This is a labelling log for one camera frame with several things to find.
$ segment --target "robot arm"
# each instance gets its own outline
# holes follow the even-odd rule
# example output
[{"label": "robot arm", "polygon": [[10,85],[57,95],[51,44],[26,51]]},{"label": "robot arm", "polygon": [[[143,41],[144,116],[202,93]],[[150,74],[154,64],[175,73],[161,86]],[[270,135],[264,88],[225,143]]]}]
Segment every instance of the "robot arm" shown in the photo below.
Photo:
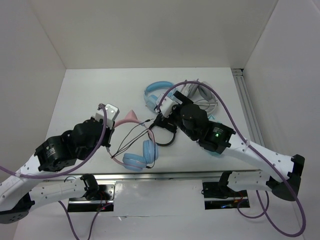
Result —
[{"label": "robot arm", "polygon": [[194,104],[189,98],[176,91],[178,101],[165,97],[160,105],[164,123],[177,126],[192,141],[197,141],[211,155],[235,157],[261,171],[232,172],[222,174],[219,186],[222,191],[264,190],[271,191],[277,197],[294,201],[278,174],[260,158],[249,145],[264,155],[284,176],[296,194],[298,194],[305,159],[300,155],[293,157],[271,151],[263,146],[242,138],[230,127],[210,121],[206,111]]},{"label": "robot arm", "polygon": [[[106,130],[101,145],[110,147],[115,120],[119,109],[105,105],[107,112]],[[86,197],[90,199],[99,190],[94,176],[83,175],[75,181],[36,187],[52,172],[75,165],[77,159],[84,160],[93,151],[103,130],[103,110],[98,109],[95,116],[77,124],[59,136],[52,136],[41,144],[33,156],[19,169],[0,183],[0,223],[14,223],[24,218],[30,210],[66,198]],[[42,176],[24,178],[20,175]]]}]

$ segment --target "pink headphones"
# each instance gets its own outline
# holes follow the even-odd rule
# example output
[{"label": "pink headphones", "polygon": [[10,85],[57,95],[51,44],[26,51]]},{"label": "pink headphones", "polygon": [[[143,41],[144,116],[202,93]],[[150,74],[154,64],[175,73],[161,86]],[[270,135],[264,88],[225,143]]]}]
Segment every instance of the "pink headphones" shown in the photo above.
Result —
[{"label": "pink headphones", "polygon": [[[114,124],[114,128],[119,127],[120,125],[126,124],[126,123],[141,124],[142,121],[138,120],[135,112],[131,110],[124,117],[124,119],[119,120]],[[143,156],[139,156],[132,153],[125,153],[122,161],[119,161],[115,157],[113,157],[112,159],[117,164],[124,166],[126,169],[136,171],[136,172],[142,171],[143,168],[147,167],[147,164],[152,164],[159,157],[158,146],[155,145],[155,139],[153,138],[153,135],[151,134],[150,130],[148,130],[148,134],[151,140],[145,140],[143,142]],[[107,151],[110,154],[110,156],[112,156],[109,148],[107,148]]]}]

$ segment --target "blue headphones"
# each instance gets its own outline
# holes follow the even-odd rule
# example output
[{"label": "blue headphones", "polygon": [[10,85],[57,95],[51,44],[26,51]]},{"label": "blue headphones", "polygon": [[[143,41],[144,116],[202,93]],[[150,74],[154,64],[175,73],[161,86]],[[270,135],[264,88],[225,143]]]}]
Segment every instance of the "blue headphones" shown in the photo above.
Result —
[{"label": "blue headphones", "polygon": [[[145,101],[145,105],[147,106],[148,109],[150,109],[152,112],[155,112],[155,108],[156,108],[156,100],[158,99],[157,96],[155,95],[150,95],[148,96],[151,92],[154,92],[156,90],[159,89],[169,89],[173,86],[174,84],[172,82],[169,81],[156,81],[152,84],[150,84],[149,86],[146,87],[146,89],[144,90],[144,101]],[[168,93],[168,97],[171,98],[171,96],[175,93],[176,89],[173,89],[172,91],[170,91]]]},{"label": "blue headphones", "polygon": [[143,141],[143,156],[132,153],[125,153],[122,161],[126,169],[140,172],[147,167],[147,164],[152,164],[159,157],[158,146],[151,140]]}]

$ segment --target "white wall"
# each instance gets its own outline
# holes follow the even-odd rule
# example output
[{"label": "white wall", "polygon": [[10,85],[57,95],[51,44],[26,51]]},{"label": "white wall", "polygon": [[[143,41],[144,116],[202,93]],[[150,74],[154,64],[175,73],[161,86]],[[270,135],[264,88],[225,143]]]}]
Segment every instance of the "white wall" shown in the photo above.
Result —
[{"label": "white wall", "polygon": [[68,69],[233,67],[277,0],[30,0]]},{"label": "white wall", "polygon": [[[15,171],[45,140],[65,71],[29,3],[1,0],[0,165]],[[16,227],[0,224],[1,239]]]},{"label": "white wall", "polygon": [[267,147],[305,157],[299,198],[306,240],[319,238],[319,67],[319,9],[312,0],[279,0],[244,78]]}]

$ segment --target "ear cup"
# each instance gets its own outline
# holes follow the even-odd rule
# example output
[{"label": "ear cup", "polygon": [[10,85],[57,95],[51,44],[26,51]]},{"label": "ear cup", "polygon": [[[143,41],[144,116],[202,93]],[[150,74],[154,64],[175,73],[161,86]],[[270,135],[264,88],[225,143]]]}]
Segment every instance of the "ear cup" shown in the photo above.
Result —
[{"label": "ear cup", "polygon": [[148,109],[150,109],[151,111],[154,111],[156,108],[156,100],[158,98],[155,95],[150,95],[149,97],[147,97],[147,101],[146,101],[146,106],[148,107]]},{"label": "ear cup", "polygon": [[189,93],[188,93],[187,97],[188,98],[192,98],[195,95],[197,89],[198,89],[198,85],[197,84],[191,84],[189,86]]},{"label": "ear cup", "polygon": [[143,156],[132,153],[125,153],[122,161],[125,164],[124,167],[126,169],[136,172],[142,171],[142,169],[146,168],[147,166],[146,159]]},{"label": "ear cup", "polygon": [[[208,85],[209,87],[211,87],[211,86],[209,85],[209,83],[207,83],[206,81],[204,81],[203,83],[204,83],[205,85]],[[210,100],[213,98],[212,92],[211,92],[208,88],[206,88],[205,86],[199,85],[198,90],[199,90],[200,95],[201,95],[205,100],[210,101]]]},{"label": "ear cup", "polygon": [[158,146],[151,140],[143,141],[143,157],[147,164],[152,164],[159,157]]}]

